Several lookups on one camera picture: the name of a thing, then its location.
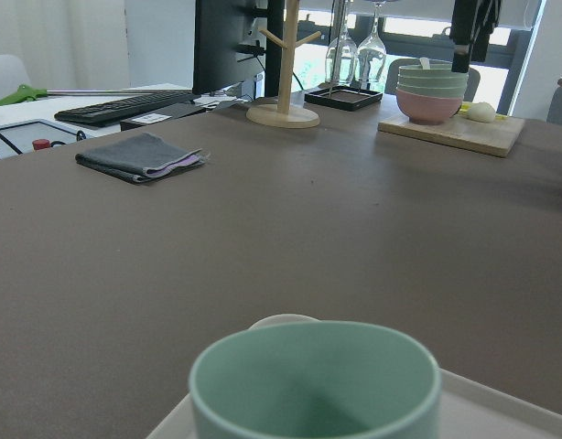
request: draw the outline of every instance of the white curtain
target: white curtain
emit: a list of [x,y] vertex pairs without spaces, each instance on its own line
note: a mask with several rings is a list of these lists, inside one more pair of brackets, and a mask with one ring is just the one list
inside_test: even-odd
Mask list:
[[[301,9],[309,10],[330,11],[332,7],[332,0],[301,0],[299,3]],[[384,16],[449,22],[452,19],[454,3],[454,0],[401,0],[385,4],[381,13]],[[499,26],[531,30],[540,3],[541,0],[503,0]],[[354,0],[351,12],[371,15],[373,2]]]
[[124,0],[0,0],[2,53],[25,62],[34,87],[127,87]]

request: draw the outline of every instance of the cutting board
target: cutting board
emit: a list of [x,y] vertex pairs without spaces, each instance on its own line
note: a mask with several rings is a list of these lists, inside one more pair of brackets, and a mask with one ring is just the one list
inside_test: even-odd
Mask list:
[[426,140],[477,153],[506,157],[523,129],[524,119],[507,117],[491,123],[474,122],[457,114],[440,125],[419,125],[398,114],[379,123],[379,131]]

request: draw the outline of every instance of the keyboard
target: keyboard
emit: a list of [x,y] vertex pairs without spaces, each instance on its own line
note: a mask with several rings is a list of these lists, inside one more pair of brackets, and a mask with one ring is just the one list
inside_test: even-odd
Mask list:
[[190,90],[163,90],[118,101],[64,110],[57,112],[55,119],[69,123],[105,126],[138,114],[167,107],[173,103],[193,103],[193,100],[199,97],[198,94],[193,94]]

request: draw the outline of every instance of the folded towel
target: folded towel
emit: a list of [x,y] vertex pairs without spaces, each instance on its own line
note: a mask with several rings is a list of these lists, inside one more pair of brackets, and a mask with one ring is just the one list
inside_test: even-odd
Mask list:
[[76,161],[130,183],[144,183],[164,177],[175,169],[183,171],[203,165],[199,151],[187,152],[165,143],[156,135],[142,133],[79,153]]

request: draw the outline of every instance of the white label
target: white label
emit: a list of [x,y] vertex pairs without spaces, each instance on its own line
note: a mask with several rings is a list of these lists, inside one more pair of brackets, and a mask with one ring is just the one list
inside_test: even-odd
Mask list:
[[161,122],[161,121],[165,121],[166,119],[169,119],[171,116],[166,116],[165,114],[157,114],[157,113],[152,113],[152,114],[146,114],[144,116],[141,117],[137,117],[136,119],[133,119],[133,122],[139,122],[139,123],[155,123],[155,122]]

